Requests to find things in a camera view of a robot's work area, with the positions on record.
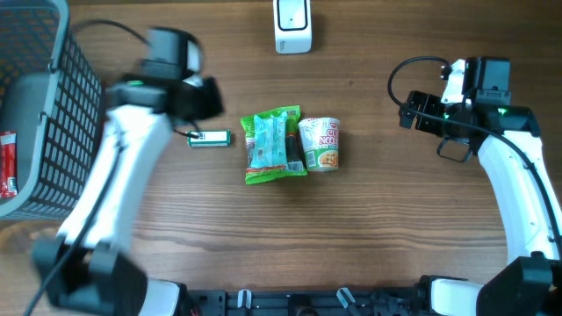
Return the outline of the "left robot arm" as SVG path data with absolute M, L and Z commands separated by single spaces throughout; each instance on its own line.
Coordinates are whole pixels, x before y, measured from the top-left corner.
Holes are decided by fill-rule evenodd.
M 152 171 L 181 125 L 223 112 L 218 84 L 203 76 L 203 48 L 185 31 L 153 27 L 147 56 L 106 92 L 103 138 L 71 214 L 32 260 L 38 298 L 97 315 L 192 315 L 186 286 L 154 279 L 129 256 L 133 223 Z

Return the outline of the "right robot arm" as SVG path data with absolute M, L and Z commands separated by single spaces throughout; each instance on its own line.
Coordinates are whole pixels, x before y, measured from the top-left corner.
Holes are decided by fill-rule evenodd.
M 440 147 L 457 142 L 475 156 L 493 187 L 508 246 L 507 266 L 485 284 L 422 276 L 409 301 L 412 314 L 559 315 L 561 207 L 543 158 L 533 111 L 511 103 L 511 62 L 439 58 L 441 96 L 419 90 L 399 100 L 400 126 L 434 134 Z

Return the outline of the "green snack packet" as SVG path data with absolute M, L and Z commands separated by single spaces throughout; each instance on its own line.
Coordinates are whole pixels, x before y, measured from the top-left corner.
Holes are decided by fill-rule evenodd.
M 307 175 L 299 155 L 299 119 L 298 105 L 278 107 L 241 119 L 248 155 L 245 184 Z

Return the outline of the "cup noodles container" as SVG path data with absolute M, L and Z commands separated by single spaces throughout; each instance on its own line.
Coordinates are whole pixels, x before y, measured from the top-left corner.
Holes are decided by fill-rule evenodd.
M 304 118 L 299 124 L 301 144 L 309 172 L 339 168 L 339 127 L 337 118 Z

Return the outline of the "green white small box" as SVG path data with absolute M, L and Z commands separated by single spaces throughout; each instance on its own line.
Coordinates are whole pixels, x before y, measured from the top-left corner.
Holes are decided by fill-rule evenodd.
M 230 130 L 189 131 L 189 135 L 190 147 L 228 147 L 231 144 Z

